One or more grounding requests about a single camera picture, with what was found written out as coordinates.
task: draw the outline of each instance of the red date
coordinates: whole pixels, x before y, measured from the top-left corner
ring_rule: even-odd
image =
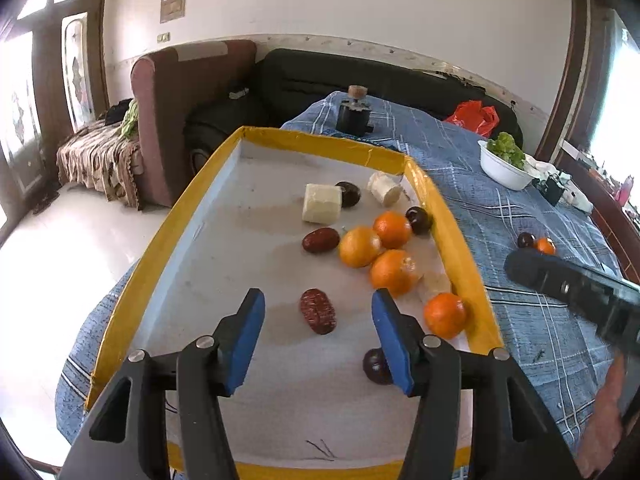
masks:
[[[302,238],[302,248],[312,254],[332,251],[339,243],[340,235],[331,227],[321,227]]]
[[[300,311],[315,333],[325,335],[334,331],[335,310],[322,290],[306,290],[300,297]]]

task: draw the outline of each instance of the bed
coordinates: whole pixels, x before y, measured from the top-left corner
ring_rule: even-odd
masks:
[[[283,128],[348,137],[334,129],[345,97],[333,92]],[[613,252],[584,213],[562,203],[551,207],[531,186],[514,192],[485,176],[476,134],[414,108],[367,99],[374,130],[360,140],[413,157],[436,183],[474,256],[506,347],[575,449],[612,353],[593,326],[572,316],[564,304],[511,283],[502,266],[524,230],[551,237],[563,258],[620,276]],[[88,317],[63,369],[56,418],[69,441],[82,423],[98,346],[127,278]]]

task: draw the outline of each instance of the white wall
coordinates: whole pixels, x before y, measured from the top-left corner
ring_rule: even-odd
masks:
[[[571,0],[187,0],[159,23],[160,0],[106,0],[107,70],[170,44],[241,34],[317,34],[436,57],[549,113],[564,67]],[[170,32],[160,46],[156,36]]]

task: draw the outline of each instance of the small black object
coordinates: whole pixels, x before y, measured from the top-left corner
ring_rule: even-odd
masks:
[[[410,207],[404,214],[405,218],[411,224],[411,230],[416,235],[427,234],[433,225],[433,218],[421,207]]]
[[[370,114],[371,108],[366,103],[345,99],[340,104],[335,129],[354,137],[363,137],[373,131],[373,127],[369,126]]]
[[[538,191],[545,197],[546,201],[555,207],[562,194],[564,193],[564,185],[560,182],[557,175],[549,175],[548,179],[544,182],[539,182],[536,187]]]
[[[342,189],[342,207],[353,207],[360,201],[360,188],[351,182],[338,182],[336,184]]]
[[[132,101],[133,99],[123,99],[118,104],[109,108],[104,116],[104,125],[109,126],[110,124],[122,122],[124,115],[127,113],[127,110],[129,110],[129,104]]]
[[[376,384],[388,386],[394,383],[382,348],[372,348],[364,354],[362,369],[369,380]]]
[[[536,243],[536,237],[531,233],[523,232],[518,236],[518,247],[524,249],[525,247],[533,247]]]

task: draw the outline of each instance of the white bowl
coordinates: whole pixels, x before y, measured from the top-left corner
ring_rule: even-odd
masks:
[[[494,155],[486,148],[486,140],[478,140],[480,145],[480,166],[482,170],[504,187],[521,191],[527,187],[533,177]]]

